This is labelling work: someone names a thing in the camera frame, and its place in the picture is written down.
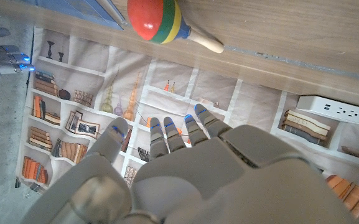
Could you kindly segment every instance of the stack of books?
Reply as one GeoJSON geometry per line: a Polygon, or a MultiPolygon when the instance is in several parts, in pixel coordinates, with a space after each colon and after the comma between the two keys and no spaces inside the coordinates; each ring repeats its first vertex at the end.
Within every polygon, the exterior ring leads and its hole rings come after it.
{"type": "Polygon", "coordinates": [[[327,133],[331,129],[330,126],[292,110],[286,111],[284,117],[285,119],[281,126],[283,130],[298,135],[314,144],[327,140],[327,133]]]}
{"type": "Polygon", "coordinates": [[[82,144],[63,142],[57,139],[52,155],[55,157],[65,157],[78,164],[87,150],[88,147],[82,144]]]}
{"type": "Polygon", "coordinates": [[[74,102],[91,107],[93,95],[81,90],[74,90],[74,102]]]}
{"type": "Polygon", "coordinates": [[[52,150],[52,142],[49,133],[36,127],[30,127],[29,144],[48,152],[52,150]]]}
{"type": "Polygon", "coordinates": [[[35,72],[35,89],[44,93],[58,96],[59,88],[56,85],[55,75],[49,72],[35,72]]]}
{"type": "Polygon", "coordinates": [[[42,100],[41,96],[34,96],[34,105],[32,110],[32,115],[48,121],[54,125],[60,125],[60,115],[48,113],[45,105],[45,101],[42,100]]]}
{"type": "Polygon", "coordinates": [[[39,183],[48,182],[48,172],[39,162],[25,156],[23,160],[22,175],[26,179],[36,180],[39,183]]]}
{"type": "Polygon", "coordinates": [[[359,217],[359,186],[337,175],[326,178],[326,182],[355,217],[359,217]]]}

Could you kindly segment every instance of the wooden table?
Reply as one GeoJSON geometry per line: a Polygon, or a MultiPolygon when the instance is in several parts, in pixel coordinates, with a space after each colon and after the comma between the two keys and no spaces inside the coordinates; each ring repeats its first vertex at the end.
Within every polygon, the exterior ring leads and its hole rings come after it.
{"type": "MultiPolygon", "coordinates": [[[[113,0],[128,20],[126,0],[113,0]]],[[[225,46],[359,73],[359,1],[178,0],[188,24],[225,46]]],[[[321,95],[359,105],[359,79],[250,54],[215,54],[187,40],[156,45],[132,29],[118,31],[21,2],[0,0],[0,13],[171,62],[241,78],[298,95],[321,95]]]]}

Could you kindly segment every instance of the wooden maraca handle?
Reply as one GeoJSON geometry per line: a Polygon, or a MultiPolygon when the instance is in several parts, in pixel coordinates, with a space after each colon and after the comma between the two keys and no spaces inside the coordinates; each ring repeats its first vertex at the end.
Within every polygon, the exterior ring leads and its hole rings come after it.
{"type": "Polygon", "coordinates": [[[205,35],[197,32],[196,30],[191,29],[190,34],[187,38],[203,45],[204,47],[212,50],[213,52],[219,54],[223,52],[223,44],[219,43],[216,40],[206,37],[205,35]]]}

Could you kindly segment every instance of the picture frame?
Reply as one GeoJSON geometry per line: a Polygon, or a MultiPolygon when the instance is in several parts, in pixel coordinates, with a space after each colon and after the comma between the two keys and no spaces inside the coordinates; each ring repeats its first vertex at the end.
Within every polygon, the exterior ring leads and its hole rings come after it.
{"type": "Polygon", "coordinates": [[[68,131],[70,125],[72,124],[73,118],[75,113],[70,111],[70,116],[68,117],[67,123],[66,123],[66,130],[68,131]]]}
{"type": "Polygon", "coordinates": [[[100,124],[79,120],[75,128],[75,134],[91,136],[94,139],[98,136],[100,124]]]}
{"type": "Polygon", "coordinates": [[[78,122],[82,119],[82,113],[79,111],[75,111],[74,117],[68,127],[68,131],[71,133],[75,133],[78,122]]]}

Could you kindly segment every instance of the concrete floor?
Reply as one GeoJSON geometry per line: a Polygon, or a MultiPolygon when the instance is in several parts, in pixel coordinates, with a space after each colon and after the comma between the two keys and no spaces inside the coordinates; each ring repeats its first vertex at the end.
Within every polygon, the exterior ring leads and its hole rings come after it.
{"type": "MultiPolygon", "coordinates": [[[[14,44],[30,55],[33,27],[0,15],[0,27],[11,31],[0,44],[14,44]]],[[[22,128],[27,73],[0,77],[0,223],[19,223],[39,198],[25,185],[15,189],[15,169],[22,128]]]]}

